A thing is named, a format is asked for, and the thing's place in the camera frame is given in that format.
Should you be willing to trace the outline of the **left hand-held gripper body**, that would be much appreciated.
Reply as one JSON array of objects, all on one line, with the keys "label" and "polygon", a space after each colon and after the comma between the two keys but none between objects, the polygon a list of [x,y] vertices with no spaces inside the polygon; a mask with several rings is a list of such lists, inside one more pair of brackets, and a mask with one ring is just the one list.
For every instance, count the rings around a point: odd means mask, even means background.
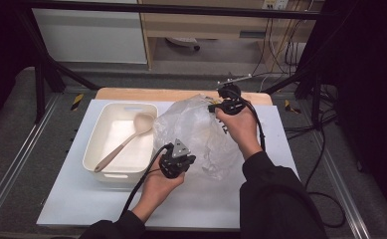
[{"label": "left hand-held gripper body", "polygon": [[190,149],[178,138],[165,148],[166,152],[159,159],[160,170],[166,178],[177,178],[190,167]]}]

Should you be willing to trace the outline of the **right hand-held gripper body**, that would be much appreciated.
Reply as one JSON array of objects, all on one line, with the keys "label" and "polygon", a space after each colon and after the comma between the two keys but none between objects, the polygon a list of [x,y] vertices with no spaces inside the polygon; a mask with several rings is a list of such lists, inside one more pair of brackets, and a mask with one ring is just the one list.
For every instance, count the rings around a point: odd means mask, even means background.
[{"label": "right hand-held gripper body", "polygon": [[249,79],[251,75],[246,77],[233,79],[228,78],[225,82],[218,83],[218,95],[223,101],[219,108],[227,115],[236,115],[244,108],[248,108],[251,104],[242,97],[241,90],[235,85],[236,82]]}]

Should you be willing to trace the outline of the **clear smiley plastic bag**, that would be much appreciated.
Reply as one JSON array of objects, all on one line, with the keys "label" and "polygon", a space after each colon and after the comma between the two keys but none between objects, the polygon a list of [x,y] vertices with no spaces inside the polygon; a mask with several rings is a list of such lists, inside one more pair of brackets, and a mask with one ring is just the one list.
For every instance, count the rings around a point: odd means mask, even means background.
[{"label": "clear smiley plastic bag", "polygon": [[227,128],[208,107],[219,101],[199,94],[173,103],[154,123],[154,149],[180,139],[196,156],[191,170],[198,175],[222,180],[242,154]]}]

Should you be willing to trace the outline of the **beige ladle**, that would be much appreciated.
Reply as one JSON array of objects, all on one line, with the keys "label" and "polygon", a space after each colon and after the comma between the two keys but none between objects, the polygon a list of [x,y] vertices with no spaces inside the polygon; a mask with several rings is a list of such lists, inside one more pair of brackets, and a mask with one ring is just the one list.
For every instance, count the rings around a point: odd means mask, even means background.
[{"label": "beige ladle", "polygon": [[134,138],[151,131],[153,123],[154,116],[145,113],[137,114],[133,119],[134,133],[103,158],[95,167],[94,172],[103,171]]}]

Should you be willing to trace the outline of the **white plastic bin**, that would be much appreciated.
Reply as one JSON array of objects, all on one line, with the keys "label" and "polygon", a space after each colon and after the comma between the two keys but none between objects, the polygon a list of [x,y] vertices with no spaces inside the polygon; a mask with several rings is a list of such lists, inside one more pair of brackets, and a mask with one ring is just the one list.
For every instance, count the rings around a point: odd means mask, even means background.
[{"label": "white plastic bin", "polygon": [[154,119],[158,108],[148,103],[114,102],[104,105],[85,151],[83,166],[92,176],[102,182],[134,184],[144,173],[153,152],[153,131],[137,135],[112,161],[100,171],[99,163],[135,133],[135,118],[149,114]]}]

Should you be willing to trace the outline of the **person's right hand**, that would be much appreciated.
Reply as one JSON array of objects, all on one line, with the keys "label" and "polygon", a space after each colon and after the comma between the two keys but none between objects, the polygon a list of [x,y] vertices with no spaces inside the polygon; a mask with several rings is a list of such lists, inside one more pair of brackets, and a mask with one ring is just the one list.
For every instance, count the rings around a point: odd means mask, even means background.
[{"label": "person's right hand", "polygon": [[227,127],[231,138],[238,145],[244,159],[248,159],[257,152],[262,151],[257,138],[257,123],[249,109],[244,108],[234,116],[227,115],[222,110],[217,110],[216,118]]}]

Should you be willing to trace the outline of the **person's left hand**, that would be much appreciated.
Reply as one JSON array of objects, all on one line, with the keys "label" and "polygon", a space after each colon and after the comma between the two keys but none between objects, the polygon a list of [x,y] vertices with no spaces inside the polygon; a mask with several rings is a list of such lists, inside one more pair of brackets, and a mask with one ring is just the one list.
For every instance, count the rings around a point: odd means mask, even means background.
[{"label": "person's left hand", "polygon": [[184,182],[184,173],[176,178],[167,178],[158,166],[148,172],[139,202],[149,209],[156,209],[167,196]]}]

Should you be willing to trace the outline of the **yellow black tape strip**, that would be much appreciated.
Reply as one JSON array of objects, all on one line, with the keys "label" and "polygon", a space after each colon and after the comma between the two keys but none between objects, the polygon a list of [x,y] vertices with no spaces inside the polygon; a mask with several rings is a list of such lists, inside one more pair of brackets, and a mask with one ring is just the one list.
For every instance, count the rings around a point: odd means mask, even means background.
[{"label": "yellow black tape strip", "polygon": [[76,111],[78,109],[79,104],[82,101],[83,97],[84,97],[84,94],[78,94],[75,97],[75,99],[74,99],[74,101],[72,103],[72,106],[71,106],[71,111]]},{"label": "yellow black tape strip", "polygon": [[301,114],[301,110],[293,108],[290,104],[290,101],[288,101],[288,100],[285,100],[285,110],[286,110],[286,112],[293,112],[295,114]]}]

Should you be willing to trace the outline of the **wooden board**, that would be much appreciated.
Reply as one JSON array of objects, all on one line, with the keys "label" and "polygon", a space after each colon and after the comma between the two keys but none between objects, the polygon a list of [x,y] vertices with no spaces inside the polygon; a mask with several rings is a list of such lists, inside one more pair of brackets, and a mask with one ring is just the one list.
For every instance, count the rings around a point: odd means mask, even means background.
[{"label": "wooden board", "polygon": [[176,102],[196,95],[219,98],[216,91],[102,88],[97,91],[96,100]]}]

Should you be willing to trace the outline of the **grey chair base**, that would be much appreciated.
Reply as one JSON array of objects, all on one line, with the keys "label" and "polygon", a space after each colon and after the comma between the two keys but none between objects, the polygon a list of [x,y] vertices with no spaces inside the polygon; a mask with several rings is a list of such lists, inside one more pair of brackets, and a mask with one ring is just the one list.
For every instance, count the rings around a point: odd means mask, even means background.
[{"label": "grey chair base", "polygon": [[192,48],[194,51],[200,50],[200,46],[195,38],[167,38],[167,41],[177,46]]}]

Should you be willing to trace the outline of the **wooden desk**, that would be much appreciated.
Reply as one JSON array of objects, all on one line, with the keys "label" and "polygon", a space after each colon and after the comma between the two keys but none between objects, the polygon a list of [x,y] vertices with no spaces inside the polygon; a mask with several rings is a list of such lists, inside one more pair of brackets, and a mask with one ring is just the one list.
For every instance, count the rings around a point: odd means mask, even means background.
[{"label": "wooden desk", "polygon": [[[244,9],[263,9],[264,0],[137,0],[140,4],[227,7]],[[321,10],[324,0],[289,0],[285,10],[314,11]],[[258,44],[263,53],[265,67],[278,73],[281,68],[282,52],[288,41],[305,43],[314,26],[312,20],[289,20],[151,14],[140,15],[147,64],[153,65],[156,40],[159,38],[195,38],[195,39],[247,39]]]}]

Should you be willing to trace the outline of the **black metal stand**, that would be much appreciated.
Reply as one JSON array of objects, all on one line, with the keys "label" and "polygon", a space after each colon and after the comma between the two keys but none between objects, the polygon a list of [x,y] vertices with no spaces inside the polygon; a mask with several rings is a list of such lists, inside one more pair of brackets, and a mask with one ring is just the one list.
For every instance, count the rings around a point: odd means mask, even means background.
[{"label": "black metal stand", "polygon": [[298,83],[298,87],[294,91],[294,96],[298,100],[303,100],[308,95],[311,95],[310,122],[316,128],[321,128],[322,122],[319,118],[321,82],[322,73],[320,72],[320,62],[318,60],[308,60],[300,63],[298,69],[292,76],[262,90],[262,93],[271,95],[292,83]]},{"label": "black metal stand", "polygon": [[36,86],[36,122],[46,114],[45,84],[48,84],[53,93],[62,93],[66,85],[62,79],[65,75],[90,90],[97,91],[100,86],[77,75],[75,72],[57,62],[48,52],[33,12],[29,8],[18,8],[16,17],[22,25],[25,35],[29,38],[33,59],[35,62]]}]

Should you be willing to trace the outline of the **black metal crossbar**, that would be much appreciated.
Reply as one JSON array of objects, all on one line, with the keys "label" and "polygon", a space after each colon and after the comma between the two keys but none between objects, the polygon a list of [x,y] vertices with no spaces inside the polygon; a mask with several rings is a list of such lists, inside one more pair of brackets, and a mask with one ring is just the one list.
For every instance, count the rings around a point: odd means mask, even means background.
[{"label": "black metal crossbar", "polygon": [[19,3],[29,8],[76,10],[76,11],[230,16],[230,17],[299,19],[299,20],[321,20],[321,19],[327,19],[335,16],[334,12],[258,10],[258,9],[227,8],[227,7],[129,4],[129,3],[82,2],[82,1],[60,1],[60,0],[19,0]]}]

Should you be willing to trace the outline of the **white power strip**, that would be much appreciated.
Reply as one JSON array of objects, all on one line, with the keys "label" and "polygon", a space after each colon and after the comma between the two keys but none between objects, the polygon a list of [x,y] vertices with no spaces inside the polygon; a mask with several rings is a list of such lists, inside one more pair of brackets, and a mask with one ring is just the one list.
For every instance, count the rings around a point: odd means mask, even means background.
[{"label": "white power strip", "polygon": [[263,9],[269,10],[285,10],[289,0],[264,0]]}]

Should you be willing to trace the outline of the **aluminium rail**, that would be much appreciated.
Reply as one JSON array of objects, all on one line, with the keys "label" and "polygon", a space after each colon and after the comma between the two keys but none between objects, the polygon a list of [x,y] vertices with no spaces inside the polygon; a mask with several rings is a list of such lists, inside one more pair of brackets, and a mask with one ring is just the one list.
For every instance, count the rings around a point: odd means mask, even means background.
[{"label": "aluminium rail", "polygon": [[344,209],[345,217],[355,239],[371,239],[370,233],[362,219],[359,210],[353,200],[353,197],[340,174],[327,146],[323,145],[325,140],[321,131],[312,133],[314,140],[317,142],[319,149],[323,150],[321,161],[326,173],[330,179],[336,197]]},{"label": "aluminium rail", "polygon": [[2,177],[0,181],[0,209],[61,98],[62,94],[53,94],[51,96],[45,107],[45,114],[32,126],[31,131]]}]

